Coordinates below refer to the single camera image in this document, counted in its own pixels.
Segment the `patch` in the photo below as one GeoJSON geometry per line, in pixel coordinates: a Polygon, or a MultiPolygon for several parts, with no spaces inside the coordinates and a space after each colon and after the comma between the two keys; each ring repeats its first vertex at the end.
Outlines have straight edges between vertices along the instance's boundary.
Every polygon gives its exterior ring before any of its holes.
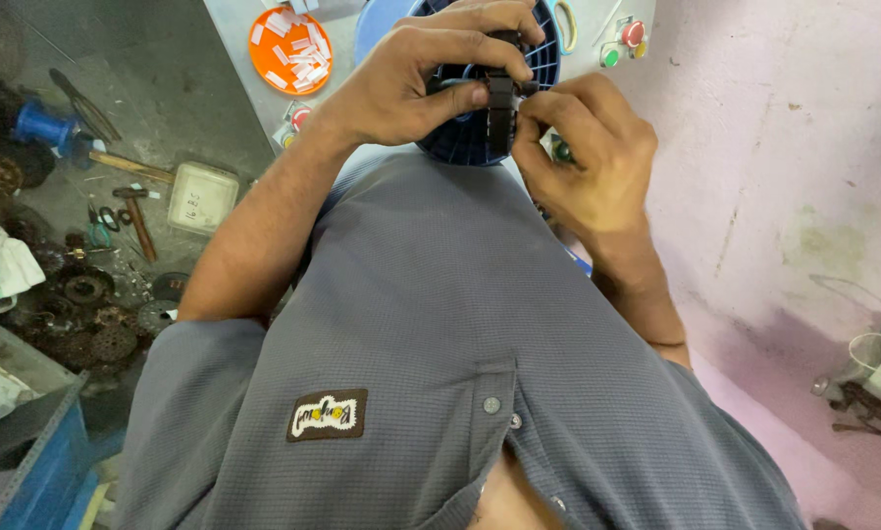
{"type": "Polygon", "coordinates": [[[293,404],[287,441],[358,438],[365,429],[365,389],[316,392],[293,404]]]}

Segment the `green button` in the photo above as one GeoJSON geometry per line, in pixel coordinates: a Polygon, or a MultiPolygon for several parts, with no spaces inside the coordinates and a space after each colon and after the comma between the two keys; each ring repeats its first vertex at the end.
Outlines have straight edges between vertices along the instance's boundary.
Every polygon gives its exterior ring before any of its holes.
{"type": "Polygon", "coordinates": [[[621,60],[621,53],[617,50],[611,50],[604,54],[604,67],[611,68],[621,60]]]}

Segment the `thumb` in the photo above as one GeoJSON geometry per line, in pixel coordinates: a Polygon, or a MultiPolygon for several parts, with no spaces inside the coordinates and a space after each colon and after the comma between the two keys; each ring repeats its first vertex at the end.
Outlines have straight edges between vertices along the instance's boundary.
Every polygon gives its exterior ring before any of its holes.
{"type": "Polygon", "coordinates": [[[440,125],[460,114],[485,107],[490,101],[490,91],[484,83],[470,81],[426,96],[422,101],[427,118],[440,125]]]}

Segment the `forearm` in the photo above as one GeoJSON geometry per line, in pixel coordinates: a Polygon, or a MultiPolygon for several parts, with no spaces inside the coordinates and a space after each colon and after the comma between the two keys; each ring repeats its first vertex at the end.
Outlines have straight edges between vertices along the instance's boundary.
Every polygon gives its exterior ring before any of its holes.
{"type": "Polygon", "coordinates": [[[340,133],[337,119],[320,113],[307,120],[218,227],[182,297],[180,320],[264,318],[277,305],[320,206],[357,147],[340,133]]]}
{"type": "Polygon", "coordinates": [[[594,285],[663,358],[691,369],[685,328],[648,228],[589,239],[594,285]]]}

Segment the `shirt button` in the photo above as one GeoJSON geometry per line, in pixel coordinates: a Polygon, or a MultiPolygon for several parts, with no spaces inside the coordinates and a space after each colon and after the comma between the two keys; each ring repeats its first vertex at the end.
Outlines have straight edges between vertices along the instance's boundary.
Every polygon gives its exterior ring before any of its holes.
{"type": "Polygon", "coordinates": [[[487,400],[483,402],[483,410],[485,410],[487,414],[496,414],[499,412],[500,406],[502,406],[502,404],[499,400],[493,397],[487,398],[487,400]]]}

